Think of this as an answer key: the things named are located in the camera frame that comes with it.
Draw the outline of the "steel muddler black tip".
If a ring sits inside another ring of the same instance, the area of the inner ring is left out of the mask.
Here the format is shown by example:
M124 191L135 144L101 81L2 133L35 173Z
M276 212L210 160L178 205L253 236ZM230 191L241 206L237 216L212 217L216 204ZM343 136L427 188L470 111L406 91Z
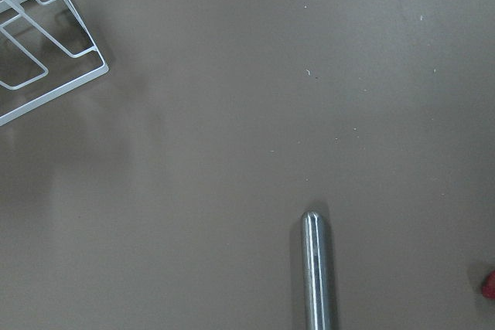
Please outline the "steel muddler black tip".
M337 329L331 235L316 211L302 215L302 270L307 329Z

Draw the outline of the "red strawberry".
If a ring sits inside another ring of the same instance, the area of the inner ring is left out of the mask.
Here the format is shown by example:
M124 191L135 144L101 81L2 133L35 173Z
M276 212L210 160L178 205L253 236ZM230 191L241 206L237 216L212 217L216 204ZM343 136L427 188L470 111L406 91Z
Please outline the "red strawberry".
M481 286L481 294L486 299L495 299L495 271L490 272L484 279Z

